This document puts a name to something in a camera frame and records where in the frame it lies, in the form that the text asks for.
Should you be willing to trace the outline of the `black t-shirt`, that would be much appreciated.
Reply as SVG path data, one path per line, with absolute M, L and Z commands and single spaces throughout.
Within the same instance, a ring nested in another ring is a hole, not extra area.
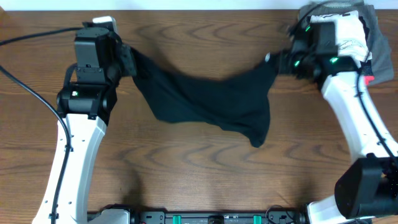
M 133 78 L 154 116 L 168 123 L 204 122 L 264 144 L 271 122 L 268 92 L 278 57 L 267 54 L 252 70 L 223 80 L 191 77 L 160 68 L 137 50 Z

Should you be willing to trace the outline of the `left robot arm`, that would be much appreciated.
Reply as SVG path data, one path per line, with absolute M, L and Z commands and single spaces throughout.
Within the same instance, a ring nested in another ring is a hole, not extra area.
M 75 53 L 77 62 L 68 67 L 57 95 L 57 147 L 34 223 L 88 223 L 93 168 L 117 102 L 116 88 L 135 72 L 131 49 L 113 28 L 78 30 Z

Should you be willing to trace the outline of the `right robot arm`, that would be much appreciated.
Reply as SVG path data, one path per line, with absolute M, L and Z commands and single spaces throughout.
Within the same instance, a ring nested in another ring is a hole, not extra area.
M 307 223 L 368 223 L 397 214 L 397 142 L 368 92 L 365 66 L 372 59 L 363 23 L 353 14 L 300 19 L 279 70 L 315 81 L 341 126 L 351 166 L 332 196 L 311 202 Z

